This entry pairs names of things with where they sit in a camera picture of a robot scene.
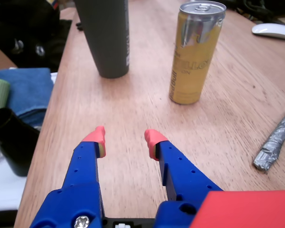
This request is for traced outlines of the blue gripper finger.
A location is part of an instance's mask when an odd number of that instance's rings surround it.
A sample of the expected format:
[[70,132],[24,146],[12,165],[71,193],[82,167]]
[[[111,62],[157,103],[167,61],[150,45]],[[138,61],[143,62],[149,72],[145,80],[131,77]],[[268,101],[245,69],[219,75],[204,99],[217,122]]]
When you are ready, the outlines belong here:
[[98,126],[74,149],[63,185],[51,191],[32,228],[101,228],[104,209],[97,159],[105,157],[105,129]]
[[221,188],[201,172],[164,135],[144,133],[150,157],[159,162],[167,200],[158,207],[155,228],[188,228],[210,191]]

